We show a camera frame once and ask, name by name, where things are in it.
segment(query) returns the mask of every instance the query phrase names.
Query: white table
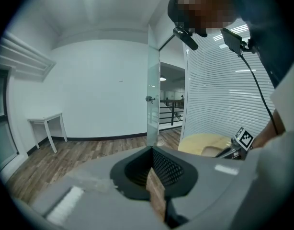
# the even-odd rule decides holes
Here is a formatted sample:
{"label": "white table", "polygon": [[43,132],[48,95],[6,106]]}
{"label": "white table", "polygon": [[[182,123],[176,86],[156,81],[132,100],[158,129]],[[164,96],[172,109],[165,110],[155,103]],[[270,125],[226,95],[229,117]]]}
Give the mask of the white table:
{"label": "white table", "polygon": [[49,130],[49,127],[48,127],[48,121],[50,121],[50,120],[52,120],[54,118],[57,118],[57,117],[60,118],[60,125],[61,125],[61,129],[62,129],[62,135],[64,137],[64,141],[66,142],[67,137],[66,137],[66,132],[65,132],[65,128],[64,128],[62,113],[58,113],[58,114],[54,114],[54,115],[48,115],[48,116],[44,116],[44,117],[40,117],[40,118],[29,118],[28,119],[28,121],[29,121],[29,123],[31,124],[31,127],[32,127],[33,137],[34,137],[34,140],[35,140],[35,143],[36,143],[36,147],[38,149],[40,148],[40,146],[37,143],[37,140],[36,140],[36,137],[35,137],[35,132],[33,130],[32,124],[35,123],[35,124],[43,124],[43,125],[45,125],[45,130],[46,130],[50,145],[52,147],[52,150],[56,153],[57,149],[56,149],[55,144],[53,143],[53,140],[51,138],[50,130]]}

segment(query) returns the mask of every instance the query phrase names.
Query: yellow table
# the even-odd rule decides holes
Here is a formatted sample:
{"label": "yellow table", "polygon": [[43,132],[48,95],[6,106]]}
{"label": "yellow table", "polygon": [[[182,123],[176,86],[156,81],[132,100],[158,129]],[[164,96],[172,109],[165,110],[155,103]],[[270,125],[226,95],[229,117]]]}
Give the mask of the yellow table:
{"label": "yellow table", "polygon": [[178,147],[179,151],[215,157],[231,144],[231,138],[215,134],[195,134],[184,138]]}

